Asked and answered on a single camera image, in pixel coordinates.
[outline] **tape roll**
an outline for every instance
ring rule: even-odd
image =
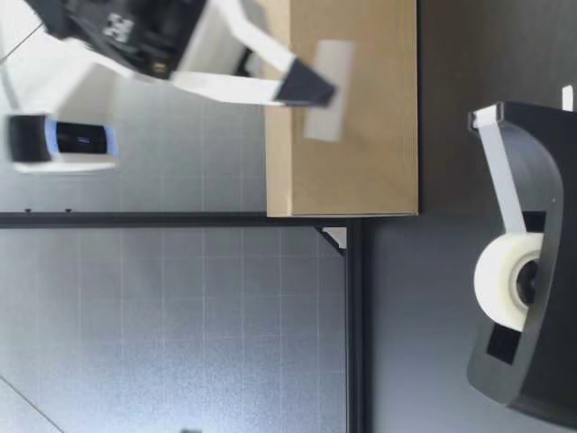
[[[528,306],[517,289],[525,265],[537,262],[543,234],[506,234],[490,243],[475,269],[475,295],[482,310],[494,322],[521,332]]]

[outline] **dark gray surface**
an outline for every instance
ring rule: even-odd
[[[503,408],[467,383],[481,314],[473,269],[501,224],[466,115],[500,99],[560,106],[561,87],[577,80],[577,3],[419,3],[422,215],[375,223],[370,233],[367,431],[565,431]]]
[[[0,373],[67,433],[344,433],[344,359],[314,228],[0,231]],[[51,430],[0,383],[0,431]]]

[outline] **cardboard box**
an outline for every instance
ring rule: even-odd
[[[306,109],[266,108],[271,217],[418,211],[416,0],[260,0],[269,31],[312,64],[322,40],[352,41],[342,140],[306,139]],[[279,78],[267,69],[267,78]]]

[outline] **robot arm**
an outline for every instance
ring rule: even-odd
[[[249,19],[252,0],[26,0],[57,38],[73,37],[114,62],[222,102],[328,106],[335,87]],[[235,76],[251,51],[281,81]]]

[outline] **black metal frame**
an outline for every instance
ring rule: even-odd
[[[346,227],[345,258],[347,433],[364,432],[363,294],[364,222],[362,219],[269,218],[265,213],[0,213],[1,229],[143,227]]]

